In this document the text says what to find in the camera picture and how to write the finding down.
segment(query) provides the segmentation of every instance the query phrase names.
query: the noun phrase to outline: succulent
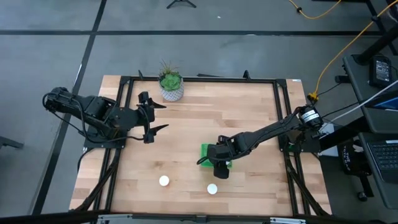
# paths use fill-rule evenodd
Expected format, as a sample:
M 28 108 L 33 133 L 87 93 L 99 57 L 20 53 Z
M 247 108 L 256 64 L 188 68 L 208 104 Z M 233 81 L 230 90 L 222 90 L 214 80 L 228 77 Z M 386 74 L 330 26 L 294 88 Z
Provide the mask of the succulent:
M 166 91 L 178 90 L 181 85 L 181 76 L 179 72 L 174 71 L 170 64 L 163 61 L 163 69 L 160 71 L 160 85 Z
M 178 90 L 181 84 L 181 76 L 178 72 L 166 74 L 160 84 L 166 91 Z

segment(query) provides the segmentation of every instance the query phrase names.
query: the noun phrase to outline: white ball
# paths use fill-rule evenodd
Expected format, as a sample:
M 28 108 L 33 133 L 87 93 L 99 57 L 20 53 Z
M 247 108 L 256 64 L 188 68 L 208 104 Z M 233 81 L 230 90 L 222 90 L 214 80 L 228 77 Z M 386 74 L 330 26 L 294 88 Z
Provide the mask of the white ball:
M 163 175 L 162 177 L 159 178 L 159 183 L 163 187 L 167 186 L 169 184 L 169 182 L 170 182 L 170 179 L 166 175 Z
M 217 193 L 217 185 L 209 184 L 209 186 L 207 186 L 207 192 L 209 192 L 209 194 Z

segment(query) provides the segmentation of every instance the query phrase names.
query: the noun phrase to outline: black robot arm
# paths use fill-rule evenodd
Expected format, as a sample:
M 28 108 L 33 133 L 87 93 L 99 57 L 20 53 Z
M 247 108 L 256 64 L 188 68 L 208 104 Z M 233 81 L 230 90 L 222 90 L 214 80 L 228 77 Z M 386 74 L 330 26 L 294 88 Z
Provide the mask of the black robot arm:
M 165 108 L 149 98 L 148 92 L 139 94 L 138 109 L 121 108 L 119 104 L 102 96 L 79 96 L 70 93 L 64 87 L 54 88 L 43 97 L 44 107 L 52 113 L 68 113 L 82 121 L 83 130 L 79 131 L 87 140 L 101 143 L 123 138 L 131 128 L 143 126 L 145 134 L 144 143 L 154 142 L 156 132 L 167 125 L 150 128 L 150 122 L 155 120 L 154 109 Z M 88 133 L 85 123 L 96 129 L 96 133 Z
M 286 134 L 292 145 L 311 142 L 312 139 L 320 137 L 318 130 L 322 124 L 323 121 L 314 107 L 298 107 L 286 118 L 257 131 L 247 131 L 232 137 L 218 136 L 218 142 L 215 145 L 208 145 L 206 156 L 202 157 L 197 164 L 208 159 L 214 165 L 214 175 L 227 179 L 229 170 L 226 162 L 250 154 L 261 142 L 281 134 Z

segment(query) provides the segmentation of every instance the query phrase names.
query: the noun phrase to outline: wooden table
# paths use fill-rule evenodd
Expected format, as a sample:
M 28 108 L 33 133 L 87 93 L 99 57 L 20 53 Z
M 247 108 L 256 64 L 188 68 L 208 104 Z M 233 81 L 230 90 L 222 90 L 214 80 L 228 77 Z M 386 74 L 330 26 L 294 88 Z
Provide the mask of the wooden table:
M 120 76 L 106 75 L 99 95 L 115 99 Z M 127 140 L 122 150 L 112 212 L 174 213 L 207 215 L 292 215 L 287 175 L 277 138 L 263 142 L 249 156 L 233 161 L 229 178 L 218 179 L 213 169 L 196 165 L 202 143 L 215 143 L 222 134 L 232 136 L 255 131 L 277 121 L 271 84 L 185 82 L 185 93 L 177 102 L 165 101 L 157 82 L 135 81 L 130 108 L 136 108 L 137 95 L 148 91 L 155 102 L 167 106 L 155 111 L 151 126 L 169 124 L 155 137 L 155 143 Z M 300 80 L 287 80 L 291 107 L 305 104 Z M 121 105 L 124 105 L 127 86 Z M 142 128 L 129 135 L 142 136 Z M 104 149 L 87 154 L 80 166 L 70 208 L 76 208 L 98 182 Z M 323 209 L 330 211 L 319 161 L 303 153 L 306 185 Z M 159 184 L 167 175 L 170 183 Z M 210 195 L 210 183 L 218 193 Z M 106 200 L 103 190 L 101 208 Z M 296 187 L 299 210 L 300 191 Z

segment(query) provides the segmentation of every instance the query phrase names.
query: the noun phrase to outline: yellow cable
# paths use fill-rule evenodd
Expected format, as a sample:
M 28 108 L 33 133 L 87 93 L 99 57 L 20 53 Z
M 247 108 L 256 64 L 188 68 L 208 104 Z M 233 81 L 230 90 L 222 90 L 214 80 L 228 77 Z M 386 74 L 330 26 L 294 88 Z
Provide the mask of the yellow cable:
M 391 3 L 390 5 L 388 5 L 386 8 L 384 8 L 378 15 L 377 17 L 380 17 L 384 12 L 386 12 L 391 6 L 393 6 L 394 4 L 398 3 L 398 0 L 395 0 L 393 3 Z M 318 87 L 319 87 L 319 83 L 320 80 L 323 76 L 323 74 L 325 73 L 325 71 L 328 69 L 328 67 L 353 43 L 355 42 L 355 40 L 357 40 L 371 25 L 373 24 L 373 21 L 370 22 L 349 44 L 347 44 L 347 46 L 345 46 L 343 48 L 343 50 L 340 50 L 340 52 L 338 52 L 338 54 L 336 55 L 336 57 L 334 57 L 329 64 L 323 69 L 323 71 L 321 72 L 321 75 L 318 78 L 318 82 L 317 82 L 317 87 L 315 89 L 315 91 L 313 93 L 308 94 L 308 97 L 313 100 L 313 101 L 318 101 Z
M 290 1 L 290 3 L 292 3 L 292 4 L 294 5 L 294 7 L 295 7 L 296 9 L 299 8 L 299 7 L 293 2 L 293 0 L 289 0 L 289 1 Z M 319 19 L 319 18 L 321 18 L 322 16 L 328 14 L 328 13 L 329 13 L 332 9 L 334 9 L 340 2 L 341 2 L 341 0 L 339 0 L 338 2 L 336 2 L 336 4 L 335 4 L 334 6 L 332 6 L 330 9 L 328 9 L 326 12 L 324 12 L 323 14 L 321 14 L 321 15 L 319 15 L 319 16 L 315 16 L 315 17 L 307 16 L 306 14 L 304 14 L 304 12 L 303 12 L 302 10 L 300 10 L 300 13 L 301 13 L 301 15 L 303 15 L 304 17 L 306 17 L 307 19 Z

